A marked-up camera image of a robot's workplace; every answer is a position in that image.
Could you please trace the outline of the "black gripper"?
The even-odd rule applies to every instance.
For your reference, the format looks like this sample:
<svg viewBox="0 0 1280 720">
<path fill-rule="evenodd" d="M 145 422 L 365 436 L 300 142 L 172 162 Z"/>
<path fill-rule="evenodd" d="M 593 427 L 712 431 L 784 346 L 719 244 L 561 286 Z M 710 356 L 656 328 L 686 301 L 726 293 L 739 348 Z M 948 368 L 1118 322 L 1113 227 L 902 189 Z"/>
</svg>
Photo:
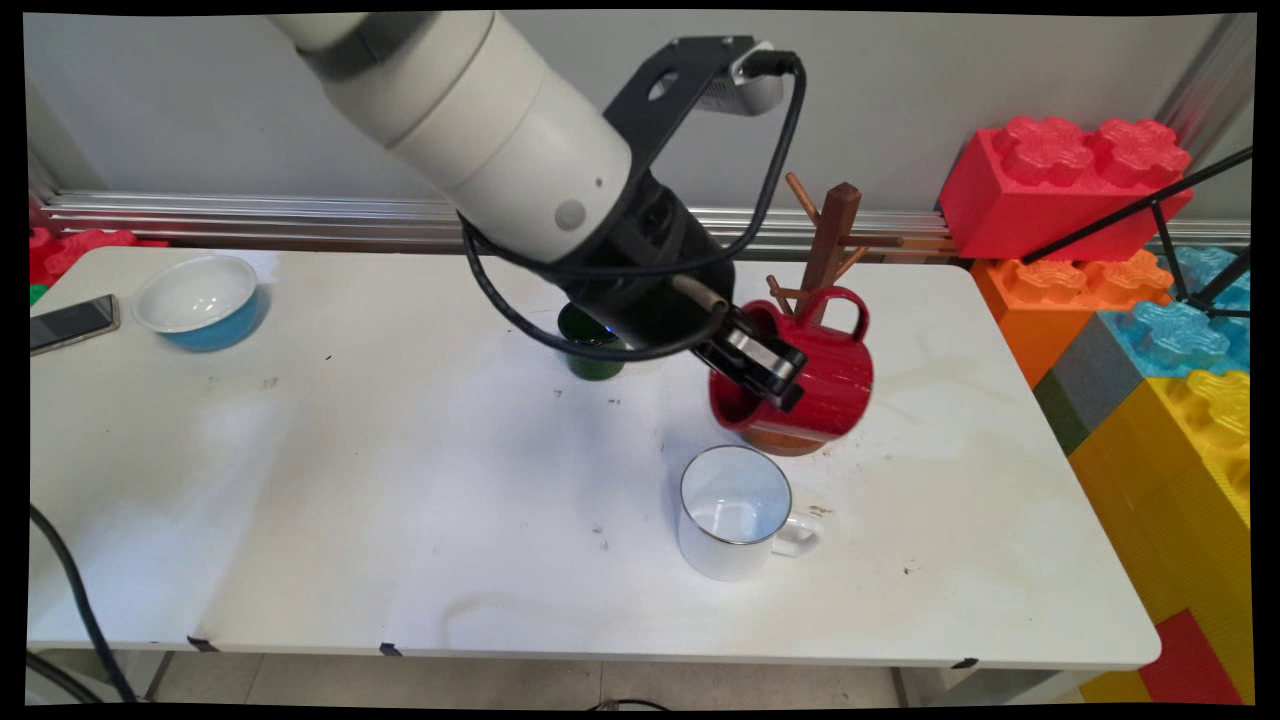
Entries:
<svg viewBox="0 0 1280 720">
<path fill-rule="evenodd" d="M 684 342 L 707 328 L 710 313 L 673 284 L 669 268 L 699 261 L 681 275 L 712 293 L 733 297 L 730 260 L 705 263 L 719 245 L 685 204 L 653 176 L 643 176 L 617 224 L 599 243 L 581 251 L 584 266 L 645 268 L 645 275 L 559 277 L 558 286 L 591 319 L 611 328 L 630 348 L 659 348 Z M 804 396 L 800 386 L 808 356 L 778 334 L 769 319 L 726 316 L 695 355 L 742 392 L 791 413 Z"/>
</svg>

